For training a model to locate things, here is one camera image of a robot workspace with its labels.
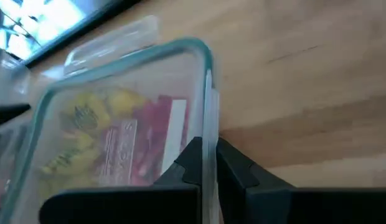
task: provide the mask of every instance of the wood grain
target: wood grain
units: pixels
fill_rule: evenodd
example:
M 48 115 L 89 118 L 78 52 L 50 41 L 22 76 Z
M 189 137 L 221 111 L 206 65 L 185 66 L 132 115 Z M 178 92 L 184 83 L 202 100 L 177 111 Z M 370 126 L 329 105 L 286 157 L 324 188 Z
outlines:
M 386 186 L 386 1 L 144 1 L 34 68 L 31 100 L 71 49 L 148 14 L 161 42 L 213 50 L 221 135 L 242 152 L 300 186 Z

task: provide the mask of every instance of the container lid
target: container lid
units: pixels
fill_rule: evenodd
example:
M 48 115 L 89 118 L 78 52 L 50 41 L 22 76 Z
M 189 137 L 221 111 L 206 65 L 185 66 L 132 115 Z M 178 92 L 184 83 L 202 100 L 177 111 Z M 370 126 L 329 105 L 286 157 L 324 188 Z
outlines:
M 63 190 L 151 185 L 209 132 L 211 69 L 203 42 L 179 39 L 54 83 L 35 112 L 0 223 L 37 223 L 43 202 Z

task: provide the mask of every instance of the teal lid rim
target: teal lid rim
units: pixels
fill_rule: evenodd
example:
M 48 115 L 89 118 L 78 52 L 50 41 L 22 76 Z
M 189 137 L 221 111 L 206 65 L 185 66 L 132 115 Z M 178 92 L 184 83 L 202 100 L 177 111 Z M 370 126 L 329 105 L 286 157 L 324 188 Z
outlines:
M 44 115 L 47 111 L 47 106 L 49 105 L 52 97 L 59 90 L 65 87 L 71 87 L 74 85 L 79 85 L 86 82 L 106 78 L 111 75 L 117 75 L 122 71 L 132 68 L 133 66 L 145 62 L 150 62 L 168 55 L 177 54 L 186 50 L 198 50 L 204 58 L 203 91 L 207 89 L 208 84 L 211 85 L 211 88 L 215 88 L 214 82 L 207 83 L 205 78 L 208 74 L 214 76 L 211 51 L 203 41 L 195 37 L 176 39 L 167 44 L 155 45 L 147 49 L 139 50 L 137 52 L 130 53 L 120 58 L 119 60 L 116 60 L 109 64 L 100 66 L 93 70 L 89 70 L 72 77 L 68 77 L 64 80 L 49 85 L 44 95 L 40 99 L 37 109 L 34 112 L 34 117 L 31 121 L 31 132 L 28 135 L 29 140 L 27 146 L 26 148 L 21 149 L 16 159 L 15 172 L 12 175 L 12 181 L 4 201 L 4 206 L 1 208 L 0 211 L 0 224 L 10 222 L 11 215 L 13 214 L 13 211 L 16 207 L 17 199 L 20 196 L 22 186 L 26 180 L 27 172 L 30 168 L 32 158 L 34 156 L 35 147 L 38 143 L 40 131 L 42 129 L 42 123 L 44 120 Z M 205 92 L 203 94 L 203 98 L 203 103 L 205 104 Z

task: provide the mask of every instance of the wooden table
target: wooden table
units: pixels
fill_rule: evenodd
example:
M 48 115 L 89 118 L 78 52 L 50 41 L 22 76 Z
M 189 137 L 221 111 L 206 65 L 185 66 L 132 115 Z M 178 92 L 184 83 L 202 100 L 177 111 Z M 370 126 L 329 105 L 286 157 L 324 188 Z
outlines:
M 386 1 L 144 1 L 49 58 L 30 98 L 76 46 L 146 15 L 161 41 L 213 50 L 220 135 L 297 186 L 386 186 Z

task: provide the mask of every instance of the wooden surface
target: wooden surface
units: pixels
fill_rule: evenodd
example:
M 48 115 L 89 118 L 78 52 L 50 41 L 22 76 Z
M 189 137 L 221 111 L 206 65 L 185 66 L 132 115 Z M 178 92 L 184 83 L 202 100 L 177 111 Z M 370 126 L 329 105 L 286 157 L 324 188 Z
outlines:
M 33 69 L 34 101 L 74 47 L 145 15 L 213 50 L 220 134 L 297 186 L 386 186 L 386 1 L 145 1 Z

